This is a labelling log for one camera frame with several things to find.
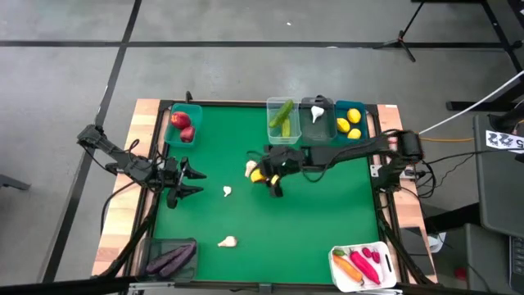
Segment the dark green cucumber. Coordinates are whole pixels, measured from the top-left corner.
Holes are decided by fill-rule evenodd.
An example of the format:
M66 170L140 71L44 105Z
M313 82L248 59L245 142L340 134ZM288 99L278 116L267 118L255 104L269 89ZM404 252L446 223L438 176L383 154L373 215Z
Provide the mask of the dark green cucumber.
M284 101L270 100L268 107L269 128L276 128L279 125L282 125L284 120L288 117L294 107L294 101L292 99L286 99Z

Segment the black tripod stand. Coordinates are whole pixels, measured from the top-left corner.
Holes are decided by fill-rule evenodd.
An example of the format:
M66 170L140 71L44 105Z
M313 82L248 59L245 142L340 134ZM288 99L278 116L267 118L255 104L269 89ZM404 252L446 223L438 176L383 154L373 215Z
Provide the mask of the black tripod stand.
M417 9L415 10L413 15L409 19L408 24L403 29L401 29L399 31L399 33L397 34L397 37L395 39L392 39L392 40L389 40L389 41L386 41L386 42L383 42L383 43L379 43L377 46L373 47L373 49L401 48L401 49L404 50L404 52L408 56L408 59L411 62L415 62L416 61L415 56L411 53L411 51L409 49L409 46L404 41L404 36L406 35L406 33L410 29L411 25L413 24L414 20L418 16L418 13L422 10L422 7L425 4L426 0L417 0L417 2L419 2Z

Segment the teal plastic basket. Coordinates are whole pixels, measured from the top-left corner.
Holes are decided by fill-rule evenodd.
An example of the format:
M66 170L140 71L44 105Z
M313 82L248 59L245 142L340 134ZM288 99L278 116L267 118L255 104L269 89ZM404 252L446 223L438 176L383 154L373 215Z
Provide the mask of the teal plastic basket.
M192 121L192 126L196 128L195 137L192 143L182 143L179 137L181 130L176 129L171 125L170 116L175 111L183 111L183 112L186 112L190 116L191 121ZM203 110L200 106L193 105L193 104L187 104L187 103L175 103L171 107L171 111L169 114L169 124L165 131L165 137L164 137L165 142L168 143L172 147L179 147L179 148L192 147L197 141L197 134L201 127L202 119L203 119Z

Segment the red apple with yellow patch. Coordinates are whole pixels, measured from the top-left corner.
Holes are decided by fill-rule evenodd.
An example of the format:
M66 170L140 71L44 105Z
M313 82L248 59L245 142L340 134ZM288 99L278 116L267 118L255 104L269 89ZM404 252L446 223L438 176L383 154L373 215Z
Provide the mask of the red apple with yellow patch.
M186 129L192 125L190 116L183 111L175 111L170 116L171 125L179 130Z

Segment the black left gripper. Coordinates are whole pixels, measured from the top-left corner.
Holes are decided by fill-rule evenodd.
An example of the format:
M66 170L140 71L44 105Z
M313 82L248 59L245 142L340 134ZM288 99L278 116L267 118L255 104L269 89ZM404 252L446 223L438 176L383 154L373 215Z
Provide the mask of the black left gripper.
M206 175L194 170L187 157L183 157L180 161L181 173L188 179L205 179ZM203 190L202 187L189 186L180 184L180 171L178 169L178 161L175 157L168 157L164 160L156 163L156 180L155 192L161 193L165 188L169 188L170 191L166 197L166 203L168 208L175 208L179 200L199 193Z

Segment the black desk leg frame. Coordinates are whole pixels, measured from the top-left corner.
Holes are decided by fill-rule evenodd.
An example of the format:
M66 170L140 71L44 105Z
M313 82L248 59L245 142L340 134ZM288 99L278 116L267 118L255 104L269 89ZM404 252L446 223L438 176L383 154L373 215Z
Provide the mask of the black desk leg frame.
M515 45L511 44L504 33L504 30L497 20L494 11L490 7L487 0L481 0L480 4L484 9L488 20L492 28L495 31L500 43L502 44L502 49L508 55L513 68L516 72L521 72L524 70L520 61L517 59L514 50L517 48ZM479 102L475 104L474 102L454 102L448 101L445 103L445 107L448 111L510 111L517 104L514 102L517 98L521 97L524 94L524 82L517 82L514 86L510 87L507 91L503 92L499 97L494 98L490 101Z

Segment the smoky grey plastic basket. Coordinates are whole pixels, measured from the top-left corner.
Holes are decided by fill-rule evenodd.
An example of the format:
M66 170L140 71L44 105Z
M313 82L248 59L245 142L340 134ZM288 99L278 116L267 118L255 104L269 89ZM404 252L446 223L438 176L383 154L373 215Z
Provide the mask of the smoky grey plastic basket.
M153 275L145 273L146 266L151 260L190 243L196 243L196 252L193 258L181 270L178 270L168 278L160 277L158 275L159 272ZM141 242L140 250L141 254L138 261L138 275L141 277L142 281L172 281L175 283L187 283L196 277L198 265L198 243L194 238L146 238Z
M324 114L312 123L310 108L322 107ZM304 144L329 144L337 135L335 105L331 98L318 95L315 98L303 98L299 105L300 127Z

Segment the purple eggplant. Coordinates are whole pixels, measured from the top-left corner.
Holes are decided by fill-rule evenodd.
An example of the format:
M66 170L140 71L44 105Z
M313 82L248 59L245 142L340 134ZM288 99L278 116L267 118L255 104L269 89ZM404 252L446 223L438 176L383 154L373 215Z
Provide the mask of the purple eggplant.
M190 243L176 249L176 256L169 261L158 273L162 278L168 278L178 270L181 270L195 255L196 243Z
M157 274L169 262L184 253L187 248L189 248L188 245L181 246L154 258L147 264L145 273L148 275Z

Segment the white paper marker tag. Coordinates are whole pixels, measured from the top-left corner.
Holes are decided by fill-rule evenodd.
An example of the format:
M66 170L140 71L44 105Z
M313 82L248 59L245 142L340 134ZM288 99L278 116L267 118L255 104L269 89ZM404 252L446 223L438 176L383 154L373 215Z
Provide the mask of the white paper marker tag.
M524 153L524 137L487 130L486 146L515 153Z

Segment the pink chili pepper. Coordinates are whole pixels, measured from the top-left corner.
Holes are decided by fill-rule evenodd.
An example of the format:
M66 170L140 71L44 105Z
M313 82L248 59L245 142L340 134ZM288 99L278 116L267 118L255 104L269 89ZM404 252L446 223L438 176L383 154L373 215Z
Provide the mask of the pink chili pepper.
M378 273L358 251L352 251L349 258L369 280L375 284L381 283Z

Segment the clear plastic basket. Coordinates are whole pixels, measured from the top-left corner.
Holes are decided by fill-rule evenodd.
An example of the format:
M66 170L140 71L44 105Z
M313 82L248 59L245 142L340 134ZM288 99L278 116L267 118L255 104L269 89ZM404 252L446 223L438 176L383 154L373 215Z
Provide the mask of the clear plastic basket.
M268 104L270 100L274 101L284 101L286 99L292 99L294 101L294 107L289 113L288 117L291 121L291 136L289 138L282 137L281 125L276 128L269 128L269 111ZM300 114L299 114L299 100L294 97L274 97L268 98L266 101L266 112L267 112L267 133L269 137L269 142L271 144L284 144L292 145L299 141L302 132L300 127Z

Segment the blue plastic basket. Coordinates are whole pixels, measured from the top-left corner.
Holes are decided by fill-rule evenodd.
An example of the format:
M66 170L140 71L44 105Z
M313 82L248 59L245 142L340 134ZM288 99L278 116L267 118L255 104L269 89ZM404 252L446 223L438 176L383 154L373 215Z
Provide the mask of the blue plastic basket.
M366 119L366 110L365 106L361 102L350 102L350 101L342 101L339 100L335 104L335 114L336 114L336 127L337 127L337 118L345 118L347 119L346 113L349 109L356 108L358 109L362 114L362 119L359 124L351 124L350 123L350 129L356 128L359 129L362 133L362 136L360 139L349 139L347 138L347 134L343 134L337 130L337 136L336 140L339 143L344 144L353 144L353 143L360 143L364 139L368 138L368 126L367 126L367 119Z

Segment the grey side desk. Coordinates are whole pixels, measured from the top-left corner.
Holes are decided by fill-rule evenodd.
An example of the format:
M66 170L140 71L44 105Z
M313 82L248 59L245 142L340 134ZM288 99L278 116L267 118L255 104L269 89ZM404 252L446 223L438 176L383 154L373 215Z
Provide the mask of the grey side desk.
M481 224L524 238L524 153L486 146L486 131L496 131L488 116L473 119Z

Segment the green table mat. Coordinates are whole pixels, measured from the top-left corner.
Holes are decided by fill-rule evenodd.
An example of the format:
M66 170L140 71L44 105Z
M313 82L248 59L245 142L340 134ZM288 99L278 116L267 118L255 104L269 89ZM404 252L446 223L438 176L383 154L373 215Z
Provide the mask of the green table mat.
M200 188L171 209L159 205L153 235L194 238L200 281L328 284L332 247L376 242L376 210L366 159L324 176L294 174L272 197L245 175L268 142L262 107L204 107L193 146L173 147L203 174Z

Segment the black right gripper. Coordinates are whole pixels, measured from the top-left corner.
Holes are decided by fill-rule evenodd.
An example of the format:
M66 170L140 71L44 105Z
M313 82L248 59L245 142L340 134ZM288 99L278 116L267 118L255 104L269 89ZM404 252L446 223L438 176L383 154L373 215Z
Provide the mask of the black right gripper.
M305 160L301 150L285 145L268 145L265 154L260 158L260 171L264 176L272 176L268 180L269 192L272 197L282 197L280 176L300 172Z

